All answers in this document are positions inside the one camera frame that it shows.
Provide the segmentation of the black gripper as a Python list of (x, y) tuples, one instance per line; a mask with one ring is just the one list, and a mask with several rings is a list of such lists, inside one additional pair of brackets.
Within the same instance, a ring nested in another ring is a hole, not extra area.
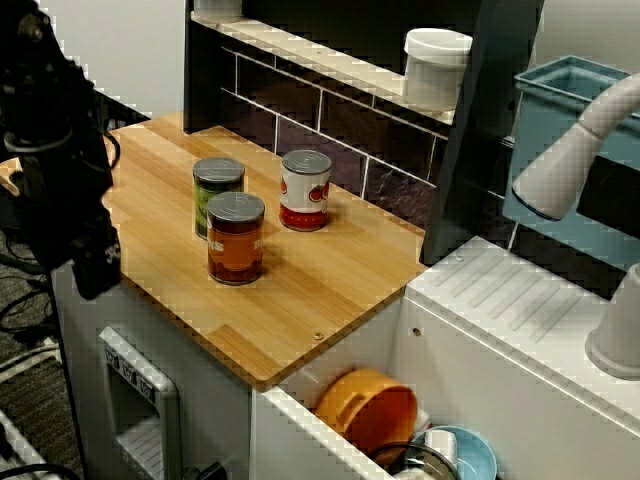
[(28, 227), (30, 248), (46, 271), (73, 260), (82, 298), (93, 300), (120, 282), (118, 233), (100, 202), (54, 209), (29, 200)]

